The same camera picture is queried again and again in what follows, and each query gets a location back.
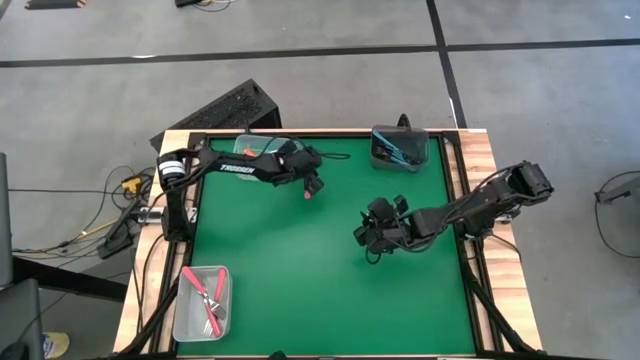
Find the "black cable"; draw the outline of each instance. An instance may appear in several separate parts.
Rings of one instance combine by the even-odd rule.
[[[231,6],[232,2],[233,1],[229,0],[224,7],[220,8],[220,9],[216,9],[216,10],[207,10],[203,6],[200,6],[198,4],[194,4],[193,7],[195,7],[196,9],[198,9],[200,11],[204,11],[204,12],[220,12],[220,11],[226,10],[229,6]]]
[[[101,202],[100,202],[100,206],[99,206],[99,208],[98,208],[98,211],[97,211],[96,215],[93,217],[93,219],[91,220],[91,222],[89,222],[89,224],[87,224],[87,226],[85,226],[85,227],[82,229],[82,232],[85,232],[85,231],[87,231],[87,229],[88,229],[91,225],[93,225],[93,223],[95,222],[95,220],[96,220],[96,219],[100,216],[100,214],[102,213],[102,210],[103,210],[103,208],[104,208],[104,201],[105,201],[106,195],[109,193],[109,192],[107,191],[107,188],[108,188],[108,186],[109,186],[109,180],[110,180],[111,176],[113,176],[113,174],[114,174],[117,170],[119,170],[119,169],[127,169],[127,170],[129,170],[129,171],[131,171],[131,172],[132,172],[133,176],[145,175],[145,176],[147,176],[147,177],[151,177],[150,175],[145,174],[145,172],[146,172],[146,171],[148,171],[148,170],[150,170],[150,169],[155,169],[155,167],[148,167],[148,168],[144,168],[144,169],[142,169],[140,172],[138,172],[137,174],[136,174],[136,172],[135,172],[135,171],[134,171],[130,166],[127,166],[127,165],[121,165],[121,166],[115,167],[115,168],[113,168],[113,169],[111,170],[111,172],[109,173],[109,175],[107,175],[107,179],[105,180],[104,190],[103,190],[103,191],[94,191],[94,190],[77,190],[77,191],[76,191],[76,190],[42,190],[42,191],[40,191],[40,190],[37,190],[37,189],[35,189],[35,190],[37,190],[38,192],[51,192],[51,191],[52,191],[52,192],[91,192],[91,193],[97,192],[97,193],[99,193],[99,194],[102,194],[102,200],[101,200]],[[114,205],[122,211],[124,208],[120,207],[120,206],[115,202],[115,199],[114,199],[114,195],[117,193],[117,190],[118,190],[121,186],[122,186],[122,184],[119,184],[119,185],[118,185],[118,187],[116,187],[116,189],[114,189],[110,194],[111,194],[111,199],[112,199],[112,201],[113,201]],[[31,190],[27,190],[27,189],[17,189],[17,190],[18,190],[18,191],[23,191],[23,190],[24,190],[24,191],[32,191],[32,190],[34,190],[34,189],[31,189]],[[68,247],[69,245],[71,245],[71,244],[73,244],[73,243],[76,243],[76,242],[78,242],[78,236],[74,237],[73,239],[65,240],[65,241],[61,242],[60,244],[58,244],[58,245],[56,245],[56,246],[51,246],[51,247],[48,247],[48,248],[42,248],[42,249],[13,249],[13,252],[14,252],[14,253],[18,253],[18,254],[41,254],[41,253],[51,254],[51,253],[50,253],[50,251],[57,250],[57,249],[63,249],[63,248],[66,248],[66,247]],[[63,254],[51,254],[51,255],[55,255],[55,257],[66,257],[66,256],[64,256]]]
[[[638,173],[640,173],[640,170],[635,170],[635,171],[626,171],[626,172],[620,173],[620,174],[618,174],[618,175],[615,175],[615,176],[611,177],[609,180],[607,180],[607,181],[602,185],[602,187],[600,187],[600,190],[599,190],[598,192],[599,192],[599,193],[603,192],[603,191],[604,191],[604,189],[607,187],[607,185],[609,185],[613,180],[615,180],[615,179],[617,179],[617,178],[619,178],[619,177],[622,177],[622,176],[625,176],[625,175],[630,175],[630,174],[638,174]],[[606,247],[608,247],[608,248],[609,248],[609,250],[613,251],[614,253],[616,253],[616,254],[618,254],[618,255],[620,255],[620,256],[622,256],[622,257],[626,257],[626,258],[629,258],[629,259],[640,259],[640,255],[629,255],[629,254],[625,254],[625,253],[623,253],[623,252],[621,252],[621,251],[616,250],[615,248],[613,248],[613,246],[611,246],[611,245],[609,244],[609,242],[607,241],[607,239],[604,237],[604,234],[602,233],[602,227],[600,226],[600,216],[598,215],[598,204],[599,204],[599,203],[598,203],[598,199],[596,198],[596,200],[595,200],[595,204],[594,204],[593,212],[594,212],[594,215],[595,215],[595,218],[596,218],[596,227],[598,228],[598,234],[600,235],[600,240],[602,240],[602,243],[603,243]]]
[[[518,248],[515,245],[513,245],[512,243],[510,243],[506,239],[504,239],[504,238],[502,238],[502,237],[500,237],[500,236],[498,236],[498,235],[496,235],[494,233],[491,233],[489,236],[493,240],[496,240],[497,242],[502,243],[504,246],[506,246],[506,247],[510,248],[511,250],[515,251],[518,254],[518,258],[520,258],[520,262],[522,262],[522,254],[520,253],[520,250],[518,250]]]
[[[149,252],[147,253],[147,257],[144,260],[144,266],[142,267],[142,285],[140,286],[140,311],[138,312],[138,328],[142,328],[142,325],[143,325],[142,308],[144,304],[144,289],[145,289],[145,282],[147,277],[147,267],[149,266],[149,259],[151,259],[151,253],[153,252],[153,248],[156,246],[158,241],[162,239],[163,236],[164,234],[160,234],[153,241],[153,244],[151,244],[151,247],[149,248]]]
[[[94,252],[96,249],[93,249],[93,250],[89,251],[88,253],[86,253],[84,255],[79,255],[79,256],[73,256],[73,255],[79,253],[80,251],[82,251],[82,250],[84,250],[84,249],[86,249],[86,248],[88,248],[88,247],[90,247],[92,245],[95,245],[98,241],[101,241],[103,239],[104,239],[104,236],[96,238],[96,239],[87,240],[87,241],[90,241],[90,243],[88,245],[86,245],[86,246],[84,246],[84,247],[82,247],[82,248],[80,248],[80,249],[78,249],[78,250],[76,250],[74,252],[70,252],[70,253],[66,253],[66,254],[51,254],[51,253],[45,252],[46,254],[50,254],[52,256],[49,256],[49,257],[40,257],[40,256],[39,257],[22,257],[22,258],[29,259],[29,260],[51,260],[51,259],[60,259],[60,258],[67,258],[67,259],[68,258],[73,258],[73,259],[77,260],[77,259],[83,258],[83,257],[96,256],[96,255],[89,255],[92,252]]]
[[[96,213],[96,215],[91,219],[91,221],[89,221],[89,223],[82,229],[82,232],[87,231],[87,229],[89,229],[89,227],[91,225],[93,225],[93,223],[98,219],[98,217],[100,216],[100,213],[102,212],[102,208],[104,207],[104,201],[107,197],[107,188],[109,187],[109,180],[111,179],[111,176],[118,171],[119,169],[128,169],[129,171],[131,171],[132,175],[135,175],[136,172],[133,171],[133,169],[130,166],[127,165],[121,165],[121,166],[117,166],[115,168],[113,168],[113,170],[111,170],[111,172],[109,173],[109,175],[107,175],[107,179],[104,182],[104,193],[102,194],[102,200],[100,201],[100,207],[98,208],[98,212]]]
[[[140,287],[138,285],[138,274],[136,273],[136,258],[134,256],[134,252],[133,252],[133,248],[131,248],[131,251],[129,251],[130,255],[131,255],[131,266],[133,269],[133,283],[136,286],[136,299],[138,300],[138,327],[137,327],[137,332],[140,332],[142,330],[142,324],[140,319],[142,318],[142,299],[140,298]]]
[[[368,247],[364,247],[364,258],[365,260],[367,260],[367,262],[371,265],[375,265],[377,263],[380,262],[380,258],[382,258],[382,254],[378,254],[378,257],[375,260],[371,260],[371,258],[369,257],[369,248]]]
[[[321,153],[320,156],[332,160],[347,160],[351,158],[351,154],[342,153]]]
[[[139,176],[144,176],[147,178],[147,180],[143,181],[142,184],[140,185],[140,192],[139,192],[139,196],[145,202],[149,202],[149,196],[151,195],[151,187],[153,186],[153,175],[144,173],[144,171],[147,169],[144,169],[139,173]]]
[[[52,194],[104,194],[100,190],[59,190],[59,189],[9,189],[9,192],[33,192],[33,193],[52,193]]]
[[[151,337],[155,328],[158,325],[160,325],[161,321],[164,320],[164,315],[166,314],[167,309],[169,308],[169,306],[171,306],[171,304],[173,303],[173,300],[176,298],[177,295],[178,295],[178,278],[176,278],[173,281],[167,294],[159,300],[158,306],[149,317],[149,321],[146,324],[144,324],[144,327],[142,328],[142,331],[140,332],[140,334],[137,334],[133,338],[129,346],[122,349],[118,354],[129,354],[129,355],[140,354],[145,344]]]
[[[466,235],[467,239],[469,240],[469,242],[477,242],[479,244],[479,251],[475,251],[474,250],[474,254],[473,256],[469,257],[469,252],[468,251],[464,251],[464,255],[467,259],[467,261],[470,260],[475,260],[478,257],[478,254],[480,254],[481,252],[484,253],[484,242],[482,241],[483,238],[478,237],[478,236],[471,236],[471,235]]]
[[[123,272],[117,273],[115,275],[107,276],[106,278],[103,278],[103,279],[109,280],[109,279],[113,279],[114,277],[118,277],[118,276],[122,276],[122,275],[131,275],[131,271],[123,271]]]

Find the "power cable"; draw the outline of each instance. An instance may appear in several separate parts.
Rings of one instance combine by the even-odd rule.
[[[63,190],[63,189],[21,189],[21,188],[10,188],[9,192],[26,192],[26,193],[52,193],[52,194],[104,194],[104,191],[101,190]]]
[[[194,5],[193,5],[193,7],[194,7],[194,8],[196,8],[196,9],[198,9],[198,10],[200,10],[200,11],[204,11],[204,12],[221,12],[221,11],[225,11],[225,10],[227,10],[227,8],[228,8],[229,6],[231,6],[231,3],[232,3],[232,2],[233,2],[233,1],[227,1],[227,2],[224,2],[224,4],[225,4],[225,5],[224,5],[223,7],[221,7],[220,9],[215,9],[215,10],[208,10],[208,9],[206,9],[206,8],[205,8],[206,6],[210,6],[211,4],[217,3],[217,2],[214,2],[214,1],[211,1],[211,2],[207,3],[207,4],[206,4],[206,5],[204,5],[204,6],[202,6],[202,5],[198,5],[198,4],[194,4]]]
[[[121,208],[114,199],[114,195],[116,194],[117,190],[122,186],[122,184],[119,184],[118,187],[116,187],[116,189],[112,192],[108,192],[107,188],[109,186],[109,180],[111,179],[111,176],[113,176],[113,174],[120,170],[120,169],[127,169],[129,170],[133,176],[142,176],[144,175],[145,177],[147,177],[147,181],[144,181],[141,184],[141,188],[140,188],[140,194],[143,194],[142,196],[144,197],[145,195],[145,191],[147,189],[150,189],[150,185],[153,183],[152,181],[152,176],[149,174],[145,174],[147,171],[149,170],[155,170],[155,167],[148,167],[145,169],[142,169],[140,172],[136,173],[130,166],[127,165],[122,165],[122,166],[118,166],[115,167],[111,170],[111,172],[109,173],[109,175],[107,175],[107,179],[105,180],[105,184],[104,184],[104,189],[103,191],[94,191],[94,190],[41,190],[41,189],[14,189],[14,190],[18,190],[18,191],[36,191],[36,192],[90,192],[90,193],[99,193],[102,194],[102,200],[100,202],[100,206],[98,208],[98,211],[96,213],[96,215],[92,218],[92,220],[87,224],[87,226],[85,226],[83,228],[83,230],[80,232],[80,234],[78,236],[76,236],[73,239],[69,239],[66,241],[61,242],[60,244],[56,245],[56,246],[52,246],[52,247],[48,247],[48,248],[42,248],[42,249],[14,249],[13,252],[14,253],[18,253],[18,254],[49,254],[49,255],[54,255],[54,257],[51,258],[38,258],[38,259],[53,259],[56,257],[66,257],[64,254],[56,254],[56,253],[51,253],[51,251],[54,250],[58,250],[58,249],[62,249],[64,250],[66,247],[68,247],[69,245],[73,244],[73,243],[77,243],[82,241],[82,239],[86,238],[89,235],[95,234],[99,231],[104,230],[105,228],[107,228],[109,225],[112,225],[113,223],[115,223],[117,221],[113,220],[110,221],[106,224],[103,224],[101,226],[96,227],[93,230],[88,230],[88,228],[93,225],[93,223],[95,222],[95,220],[100,216],[100,214],[102,213],[102,210],[104,208],[104,201],[106,198],[107,194],[111,194],[112,200],[114,202],[114,205],[116,205],[116,207],[120,208],[120,210],[123,210],[123,208]]]
[[[149,266],[149,259],[151,259],[151,253],[153,253],[153,249],[156,247],[156,244],[158,244],[158,241],[160,241],[160,239],[162,239],[163,236],[164,234],[160,234],[153,241],[153,244],[151,244],[151,247],[149,248],[149,252],[147,253],[147,257],[144,260],[144,266],[142,267],[142,285],[140,286],[140,311],[138,311],[138,329],[142,329],[142,325],[144,324],[142,309],[144,305],[144,290],[145,290],[145,282],[147,277],[147,267]]]
[[[511,242],[507,241],[506,239],[504,239],[504,238],[502,238],[502,237],[500,237],[500,236],[498,236],[498,235],[496,235],[494,233],[491,233],[489,235],[489,239],[492,239],[495,242],[498,242],[498,243],[510,248],[511,250],[515,251],[518,254],[518,258],[520,258],[520,261],[522,262],[522,254],[520,253],[520,250],[518,250],[518,248],[514,244],[512,244]]]
[[[137,329],[136,332],[140,332],[142,331],[142,326],[141,326],[141,322],[140,319],[142,318],[141,314],[142,314],[142,298],[140,297],[140,286],[138,285],[138,274],[137,274],[137,270],[136,270],[136,258],[135,258],[135,254],[134,254],[134,248],[131,248],[131,251],[129,252],[129,254],[131,255],[131,266],[132,266],[132,271],[133,271],[133,283],[136,286],[136,300],[138,301],[138,325],[137,325]]]
[[[600,187],[600,190],[598,191],[599,193],[603,192],[604,189],[607,187],[607,185],[609,185],[612,181],[625,176],[625,175],[631,175],[631,174],[638,174],[640,173],[640,170],[634,170],[634,171],[625,171],[623,173],[617,174],[611,178],[609,178],[609,180],[605,181],[605,183],[602,185],[602,187]],[[602,227],[600,225],[600,216],[598,215],[598,205],[600,203],[598,202],[598,199],[596,198],[594,206],[593,206],[593,213],[594,216],[596,218],[596,227],[598,228],[598,234],[600,235],[600,240],[602,240],[602,243],[609,248],[609,250],[613,251],[614,253],[628,258],[628,259],[640,259],[640,255],[630,255],[630,254],[625,254],[622,251],[619,251],[617,249],[615,249],[613,246],[611,246],[611,244],[609,244],[609,242],[607,241],[607,239],[604,237],[604,234],[602,233]]]

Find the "yellow cable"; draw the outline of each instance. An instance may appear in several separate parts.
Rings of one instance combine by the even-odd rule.
[[[111,220],[111,221],[109,221],[107,223],[104,223],[104,224],[94,228],[93,230],[89,230],[89,231],[87,231],[85,233],[82,233],[82,234],[78,235],[78,237],[75,238],[75,240],[76,240],[75,242],[86,241],[86,240],[82,240],[82,239],[86,238],[89,235],[93,235],[93,234],[95,234],[97,232],[100,232],[100,231],[108,228],[109,226],[115,224],[116,222],[118,222],[118,219],[113,219],[113,220]]]

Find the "red handle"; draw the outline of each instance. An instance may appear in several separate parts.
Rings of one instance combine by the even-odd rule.
[[[187,277],[187,279],[189,279],[189,282],[191,282],[191,284],[196,288],[196,290],[198,290],[200,295],[204,295],[207,293],[207,289],[205,289],[204,286],[202,286],[202,284],[200,283],[200,280],[198,280],[196,275],[191,271],[191,269],[188,266],[184,266],[182,268],[182,273],[184,274],[184,276]]]
[[[222,288],[224,287],[224,280],[227,277],[227,269],[222,268],[218,273],[218,284],[216,284],[216,293],[213,297],[213,301],[220,302],[220,295],[222,295]]]
[[[216,320],[215,315],[213,315],[209,304],[205,303],[204,308],[207,311],[207,317],[209,318],[209,322],[211,323],[211,327],[213,328],[213,335],[215,335],[216,337],[220,337],[222,335],[222,331],[220,331],[218,320]]]

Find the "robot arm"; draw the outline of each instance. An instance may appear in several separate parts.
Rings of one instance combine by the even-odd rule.
[[[198,159],[199,164],[187,174],[186,164],[193,159]],[[167,197],[162,226],[168,241],[188,241],[192,238],[182,193],[210,172],[251,175],[273,186],[302,179],[305,198],[315,195],[324,186],[316,171],[322,165],[321,154],[311,146],[299,149],[293,140],[285,142],[275,152],[257,156],[216,151],[204,146],[199,150],[179,149],[166,153],[157,162],[160,186]]]
[[[369,213],[362,214],[362,226],[354,236],[372,254],[391,254],[397,248],[421,252],[450,224],[460,222],[466,235],[480,237],[493,228],[497,217],[515,217],[521,206],[544,202],[552,192],[540,167],[524,161],[492,174],[470,194],[439,208],[406,213],[404,197],[396,197],[395,207],[377,198],[369,204]]]

